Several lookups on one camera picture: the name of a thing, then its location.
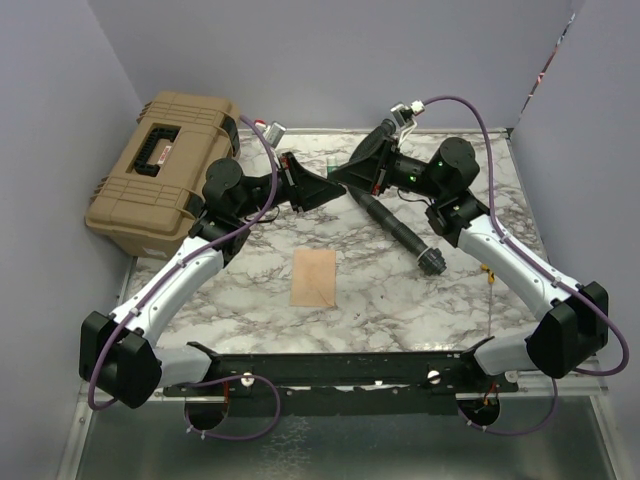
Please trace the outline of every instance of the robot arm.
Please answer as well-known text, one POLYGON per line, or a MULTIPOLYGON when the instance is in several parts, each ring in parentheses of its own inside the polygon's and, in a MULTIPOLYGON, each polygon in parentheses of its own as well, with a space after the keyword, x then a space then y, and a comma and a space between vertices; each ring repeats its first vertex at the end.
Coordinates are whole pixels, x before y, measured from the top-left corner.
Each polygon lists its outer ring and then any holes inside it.
MULTIPOLYGON (((296 212, 317 208, 346 190, 305 170, 287 152, 279 157, 278 184, 273 206, 289 202, 296 212)), ((206 172, 205 208, 176 254, 130 300, 108 316, 91 313, 83 322, 80 340, 80 376, 91 378, 97 359, 116 327, 131 314, 100 369, 97 386, 131 408, 142 405, 158 387, 201 381, 214 352, 197 343, 182 348, 156 349, 160 335, 184 303, 240 251, 249 233, 241 234, 189 262, 183 259, 238 229, 241 218, 257 212, 271 189, 270 176, 247 177, 240 165, 225 158, 206 172), (147 298, 138 309, 140 299, 147 298)))
POLYGON ((511 370, 540 370, 561 378, 607 344, 607 325, 582 302, 556 285, 575 285, 580 293, 603 312, 608 309, 607 292, 596 282, 580 285, 558 272, 515 239, 516 246, 550 273, 549 281, 521 259, 503 236, 510 234, 499 224, 496 232, 489 209, 469 191, 480 167, 471 144, 448 138, 428 162, 400 152, 404 132, 412 130, 414 107, 394 107, 401 127, 385 120, 361 145, 349 163, 333 170, 331 180, 379 195, 396 187, 432 200, 426 216, 434 232, 488 265, 511 288, 540 322, 532 331, 506 338, 490 338, 474 347, 473 357, 486 375, 511 370))

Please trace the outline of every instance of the toolbox handle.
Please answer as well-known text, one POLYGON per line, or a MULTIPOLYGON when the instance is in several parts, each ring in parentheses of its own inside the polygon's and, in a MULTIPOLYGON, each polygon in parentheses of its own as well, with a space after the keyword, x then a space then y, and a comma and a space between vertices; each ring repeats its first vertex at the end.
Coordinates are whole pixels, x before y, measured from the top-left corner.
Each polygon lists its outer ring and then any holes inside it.
POLYGON ((149 165, 151 154, 160 140, 169 140, 171 143, 175 142, 179 131, 180 127, 156 127, 151 130, 133 162, 133 168, 136 173, 149 177, 157 176, 160 171, 160 165, 149 165))

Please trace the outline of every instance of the white marble surface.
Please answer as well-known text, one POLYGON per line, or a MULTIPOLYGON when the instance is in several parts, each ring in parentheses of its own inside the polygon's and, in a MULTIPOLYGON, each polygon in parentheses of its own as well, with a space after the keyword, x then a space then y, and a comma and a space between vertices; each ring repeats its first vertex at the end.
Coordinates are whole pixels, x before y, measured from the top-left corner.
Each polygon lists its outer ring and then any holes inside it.
MULTIPOLYGON (((488 200, 487 160, 480 135, 471 141, 481 173, 472 190, 488 200)), ((346 162, 361 134, 289 135, 279 150, 292 150, 305 167, 324 175, 326 159, 346 162)), ((446 135, 414 134, 407 155, 428 160, 446 135)), ((498 217, 530 247, 537 247, 504 135, 492 134, 498 217)), ((252 138, 242 140, 247 174, 269 171, 252 138)), ((406 203, 395 189, 384 204, 440 248, 447 270, 426 277, 415 258, 383 232, 348 196, 296 215, 288 206, 273 224, 259 225, 241 253, 185 304, 160 338, 160 347, 198 341, 221 353, 439 350, 469 347, 490 334, 513 332, 533 321, 524 304, 499 280, 493 286, 477 260, 430 231, 424 204, 406 203), (337 251, 336 307, 289 306, 296 248, 337 251)), ((141 259, 129 288, 133 295, 160 268, 141 259)))

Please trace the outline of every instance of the cardboard square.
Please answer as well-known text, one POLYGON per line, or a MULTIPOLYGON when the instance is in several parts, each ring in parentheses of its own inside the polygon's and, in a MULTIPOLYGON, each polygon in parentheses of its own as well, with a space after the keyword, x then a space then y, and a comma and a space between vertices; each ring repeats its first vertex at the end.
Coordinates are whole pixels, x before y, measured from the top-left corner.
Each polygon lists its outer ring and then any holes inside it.
POLYGON ((336 305, 336 251, 297 249, 293 252, 291 305, 336 305))

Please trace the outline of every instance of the white wall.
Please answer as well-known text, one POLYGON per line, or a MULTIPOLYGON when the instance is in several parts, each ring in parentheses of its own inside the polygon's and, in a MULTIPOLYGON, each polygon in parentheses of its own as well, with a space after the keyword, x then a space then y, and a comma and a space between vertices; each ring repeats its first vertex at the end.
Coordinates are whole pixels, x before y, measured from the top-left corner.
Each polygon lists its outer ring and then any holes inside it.
POLYGON ((54 478, 80 324, 125 267, 83 213, 141 105, 84 0, 3 5, 0 91, 0 476, 54 478))
MULTIPOLYGON (((516 127, 516 163, 553 263, 611 296, 631 363, 607 383, 640 473, 640 2, 586 0, 516 127)), ((615 338, 603 352, 617 365, 615 338)))
MULTIPOLYGON (((514 126, 572 0, 89 0, 139 97, 227 96, 295 127, 376 125, 457 94, 514 126)), ((476 128, 458 105, 423 127, 476 128)))

